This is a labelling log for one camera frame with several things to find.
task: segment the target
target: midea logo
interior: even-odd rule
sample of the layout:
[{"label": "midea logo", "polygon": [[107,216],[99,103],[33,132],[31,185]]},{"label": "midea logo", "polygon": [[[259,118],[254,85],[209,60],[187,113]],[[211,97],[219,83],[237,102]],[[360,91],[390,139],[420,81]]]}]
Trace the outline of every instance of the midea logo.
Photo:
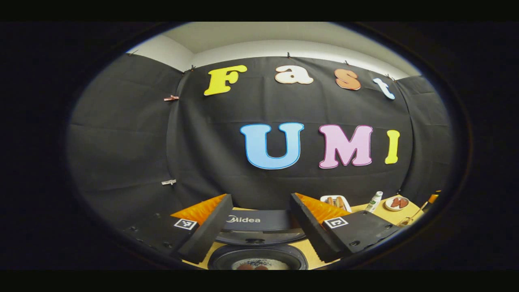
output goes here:
[{"label": "midea logo", "polygon": [[260,223],[261,220],[259,219],[253,219],[253,218],[238,218],[234,215],[229,215],[230,219],[227,220],[229,223],[235,223],[235,222],[244,222],[244,223]]}]

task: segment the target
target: plate with steak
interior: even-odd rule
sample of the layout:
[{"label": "plate with steak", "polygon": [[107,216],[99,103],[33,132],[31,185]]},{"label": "plate with steak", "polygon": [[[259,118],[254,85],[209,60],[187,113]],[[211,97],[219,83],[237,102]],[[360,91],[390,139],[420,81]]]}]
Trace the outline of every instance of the plate with steak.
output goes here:
[{"label": "plate with steak", "polygon": [[392,197],[384,203],[386,208],[391,211],[400,211],[409,205],[409,199],[404,197]]}]

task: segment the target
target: meat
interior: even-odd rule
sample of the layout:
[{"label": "meat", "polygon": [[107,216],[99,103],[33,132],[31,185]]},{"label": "meat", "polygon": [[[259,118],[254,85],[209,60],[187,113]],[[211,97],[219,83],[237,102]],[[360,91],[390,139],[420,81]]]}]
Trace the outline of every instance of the meat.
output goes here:
[{"label": "meat", "polygon": [[238,270],[254,270],[254,267],[249,264],[242,264],[238,267]]},{"label": "meat", "polygon": [[395,208],[398,205],[402,205],[402,203],[400,201],[404,201],[404,200],[400,200],[400,198],[395,198],[393,200],[393,204],[391,204],[391,208]]},{"label": "meat", "polygon": [[400,209],[407,206],[409,204],[408,200],[400,200]]}]

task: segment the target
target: table surface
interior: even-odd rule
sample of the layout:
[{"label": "table surface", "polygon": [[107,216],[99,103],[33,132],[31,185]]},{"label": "table surface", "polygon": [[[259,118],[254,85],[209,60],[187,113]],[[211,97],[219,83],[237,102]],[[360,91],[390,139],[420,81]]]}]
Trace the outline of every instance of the table surface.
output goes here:
[{"label": "table surface", "polygon": [[[404,219],[405,217],[411,217],[411,216],[413,216],[414,214],[416,214],[420,210],[420,208],[418,206],[416,206],[415,204],[413,204],[412,202],[409,202],[409,205],[407,207],[405,207],[403,210],[400,210],[400,211],[390,211],[390,210],[388,210],[384,206],[384,202],[386,200],[390,200],[390,199],[392,199],[394,197],[397,197],[397,196],[400,196],[400,195],[392,196],[392,197],[386,198],[384,200],[381,200],[380,204],[375,209],[373,214],[375,214],[375,215],[385,219],[386,221],[396,225],[400,221],[402,221],[402,219]],[[367,204],[359,205],[359,206],[351,206],[351,211],[353,213],[358,212],[358,211],[362,211],[362,210],[366,209],[366,206],[367,206]],[[247,210],[247,209],[243,209],[243,208],[234,208],[234,209],[237,209],[237,210]],[[418,215],[416,215],[415,220],[418,219],[421,215],[423,215],[422,211],[420,211],[418,213]],[[224,245],[227,245],[227,244],[219,243],[219,242],[214,242],[213,246],[211,246],[211,249],[209,249],[209,251],[208,251],[208,253],[206,255],[206,258],[203,260],[203,262],[201,262],[199,264],[194,264],[194,263],[191,263],[191,262],[188,262],[188,261],[184,261],[184,260],[182,260],[182,261],[184,263],[191,264],[193,266],[196,266],[196,267],[199,267],[199,268],[202,268],[202,269],[207,269],[207,264],[209,262],[209,258],[211,257],[213,252],[215,250],[217,250],[218,248],[224,246]],[[317,256],[315,250],[313,249],[312,245],[310,244],[309,240],[302,240],[302,241],[290,243],[289,245],[298,248],[305,255],[306,260],[308,262],[308,269],[309,270],[320,268],[320,267],[326,266],[328,264],[331,264],[331,263],[334,263],[334,262],[337,262],[337,261],[340,260],[340,259],[337,259],[336,261],[329,262],[329,263],[325,263],[325,262],[321,261],[319,259],[319,257]]]}]

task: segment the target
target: pink letter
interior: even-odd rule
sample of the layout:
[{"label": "pink letter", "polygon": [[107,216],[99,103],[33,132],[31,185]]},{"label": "pink letter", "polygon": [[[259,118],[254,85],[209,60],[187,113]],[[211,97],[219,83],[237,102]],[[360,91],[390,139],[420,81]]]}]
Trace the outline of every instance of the pink letter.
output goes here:
[{"label": "pink letter", "polygon": [[335,151],[339,154],[340,160],[346,166],[350,163],[355,151],[357,155],[352,161],[355,166],[363,166],[371,163],[370,157],[370,138],[373,128],[370,126],[358,126],[348,141],[343,130],[337,125],[322,125],[319,132],[324,134],[324,160],[319,163],[321,168],[334,168],[339,165],[335,159]]}]

